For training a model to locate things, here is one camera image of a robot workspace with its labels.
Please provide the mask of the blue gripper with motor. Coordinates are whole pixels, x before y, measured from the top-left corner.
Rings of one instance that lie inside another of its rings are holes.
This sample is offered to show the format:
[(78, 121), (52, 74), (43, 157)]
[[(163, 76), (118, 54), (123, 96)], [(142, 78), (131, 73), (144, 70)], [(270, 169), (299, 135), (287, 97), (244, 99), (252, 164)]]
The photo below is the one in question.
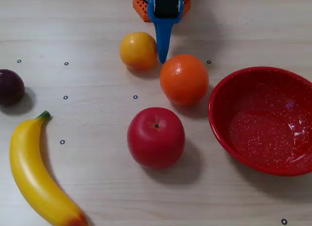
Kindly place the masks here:
[(173, 25), (183, 13), (183, 0), (148, 0), (148, 16), (154, 24), (158, 58), (165, 63), (170, 46)]

